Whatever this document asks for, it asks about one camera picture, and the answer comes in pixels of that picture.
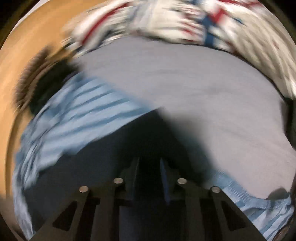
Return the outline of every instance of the black metal frame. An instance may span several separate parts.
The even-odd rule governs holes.
[[[57,214],[52,216],[33,236],[32,241],[79,241],[90,240],[96,233],[96,241],[119,240],[119,207],[133,206],[137,199],[136,184],[145,172],[139,168],[140,158],[134,159],[130,168],[119,175],[124,181],[110,181],[101,187],[81,192],[77,190]],[[264,237],[218,187],[210,190],[180,179],[177,170],[159,161],[165,201],[168,206],[183,206],[181,241],[264,241]],[[100,212],[95,216],[99,204]],[[72,209],[72,214],[65,212]]]

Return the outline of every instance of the silver bolt head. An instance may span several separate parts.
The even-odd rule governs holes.
[[[212,190],[212,192],[214,192],[214,193],[219,193],[219,192],[221,192],[221,189],[220,189],[219,187],[212,187],[211,190]]]
[[[84,192],[87,192],[89,190],[89,188],[87,186],[82,186],[79,188],[79,191],[84,193]]]
[[[179,184],[185,184],[185,183],[187,183],[187,180],[186,180],[185,178],[179,178],[179,179],[177,180],[177,182],[178,182]]]
[[[115,178],[115,179],[113,180],[113,182],[114,182],[115,184],[120,184],[120,183],[123,183],[123,179],[120,178],[120,177],[117,177],[117,178]]]

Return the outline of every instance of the wooden floor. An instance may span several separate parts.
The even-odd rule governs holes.
[[[77,14],[104,0],[50,0],[29,15],[6,39],[0,50],[0,195],[11,193],[14,155],[31,116],[28,111],[13,127],[13,92],[28,61],[45,45],[60,47],[61,28]]]

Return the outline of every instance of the clothing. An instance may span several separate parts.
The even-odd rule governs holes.
[[[75,18],[64,46],[79,57],[125,34],[239,54],[295,98],[296,45],[258,0],[113,0]]]
[[[29,103],[31,113],[37,115],[48,100],[61,89],[68,79],[77,74],[77,72],[78,69],[68,64],[66,59],[55,63],[55,65],[40,78],[35,87]]]
[[[141,36],[122,37],[75,61],[87,75],[163,107],[205,146],[213,166],[250,195],[265,199],[281,188],[273,197],[281,199],[290,191],[296,152],[284,132],[288,107],[248,63],[203,46]]]
[[[129,167],[133,157],[147,160],[146,168],[149,168],[150,161],[164,157],[172,167],[179,169],[182,177],[204,187],[220,186],[267,240],[272,240],[277,230],[293,213],[290,198],[270,201],[248,195],[230,177],[215,171],[209,165],[208,157],[200,144],[188,139],[186,135],[179,139],[157,111],[151,111],[110,135],[88,144],[77,154],[63,155],[54,166],[40,174],[34,186],[24,190],[34,229],[38,230],[57,210],[61,201],[73,191],[82,185],[98,186],[114,179],[123,168]],[[147,180],[147,185],[152,182],[150,188],[154,186],[154,178],[157,177]],[[156,197],[163,197],[163,192],[159,190],[151,193],[156,193]],[[122,234],[125,239],[122,240],[150,240],[147,237],[142,239],[147,232],[141,225],[145,223],[140,218],[143,213],[145,211],[123,212],[121,218],[126,229],[125,234]],[[166,234],[153,229],[149,231],[150,237],[155,237],[154,240],[172,240],[169,236],[172,231]]]
[[[23,190],[62,154],[77,153],[149,109],[83,73],[72,77],[31,120],[21,138],[12,178],[15,214],[26,238],[32,237]]]

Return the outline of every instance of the triangular cutout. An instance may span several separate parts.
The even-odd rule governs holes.
[[[71,204],[61,213],[52,225],[57,229],[69,231],[76,208],[77,202],[71,202]]]
[[[231,207],[228,206],[226,202],[222,202],[222,209],[227,221],[227,226],[230,231],[237,229],[242,229],[246,227],[244,220],[239,217]]]

